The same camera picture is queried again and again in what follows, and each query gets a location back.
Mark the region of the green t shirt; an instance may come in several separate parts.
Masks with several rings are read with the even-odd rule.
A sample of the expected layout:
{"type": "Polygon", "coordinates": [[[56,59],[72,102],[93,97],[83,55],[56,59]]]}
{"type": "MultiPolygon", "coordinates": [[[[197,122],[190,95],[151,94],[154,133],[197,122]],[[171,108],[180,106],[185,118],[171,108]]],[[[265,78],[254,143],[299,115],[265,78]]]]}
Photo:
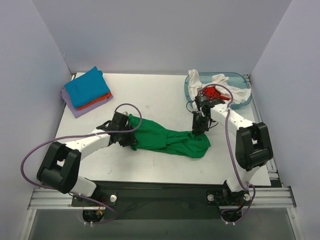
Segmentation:
{"type": "Polygon", "coordinates": [[[210,140],[204,133],[194,135],[191,131],[166,129],[148,119],[142,120],[139,128],[134,131],[134,136],[137,144],[130,146],[133,151],[148,150],[200,159],[211,147],[210,140]]]}

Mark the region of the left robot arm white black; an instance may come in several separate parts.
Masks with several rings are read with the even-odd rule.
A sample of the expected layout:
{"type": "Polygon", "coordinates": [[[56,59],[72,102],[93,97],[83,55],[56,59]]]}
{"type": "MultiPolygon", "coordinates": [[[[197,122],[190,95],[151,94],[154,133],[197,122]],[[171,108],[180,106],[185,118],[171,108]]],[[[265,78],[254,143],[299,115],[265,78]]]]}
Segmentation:
{"type": "Polygon", "coordinates": [[[81,160],[99,149],[119,143],[122,147],[138,143],[127,112],[115,112],[108,120],[92,131],[92,136],[61,143],[51,143],[38,169],[36,178],[46,186],[63,193],[83,196],[90,206],[101,201],[99,187],[93,181],[79,176],[81,160]]]}

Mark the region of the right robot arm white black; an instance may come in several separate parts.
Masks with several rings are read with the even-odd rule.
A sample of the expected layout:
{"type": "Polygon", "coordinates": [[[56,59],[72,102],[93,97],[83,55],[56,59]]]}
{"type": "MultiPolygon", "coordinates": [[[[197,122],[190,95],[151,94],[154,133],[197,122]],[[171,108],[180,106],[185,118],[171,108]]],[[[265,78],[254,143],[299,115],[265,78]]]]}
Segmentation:
{"type": "Polygon", "coordinates": [[[227,104],[218,104],[192,112],[192,133],[208,132],[212,122],[224,127],[234,174],[226,180],[228,188],[222,190],[221,197],[233,204],[240,191],[248,190],[255,173],[274,157],[269,130],[265,123],[248,120],[227,104]]]}

